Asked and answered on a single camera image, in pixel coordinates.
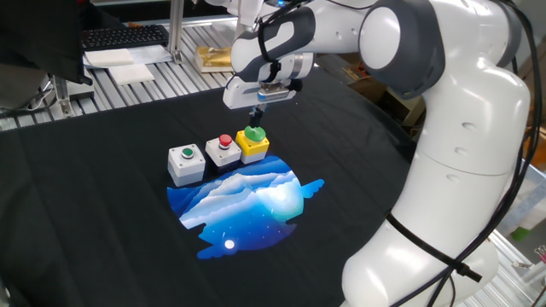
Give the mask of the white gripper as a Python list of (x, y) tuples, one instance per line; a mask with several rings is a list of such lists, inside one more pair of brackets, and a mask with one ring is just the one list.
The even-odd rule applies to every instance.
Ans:
[(262, 84), (245, 82), (239, 76), (234, 76), (224, 88), (223, 102), (229, 109), (253, 107), (249, 126), (255, 128), (261, 124), (266, 104), (291, 100), (296, 96), (298, 91), (290, 90), (288, 86), (289, 80), (278, 84)]

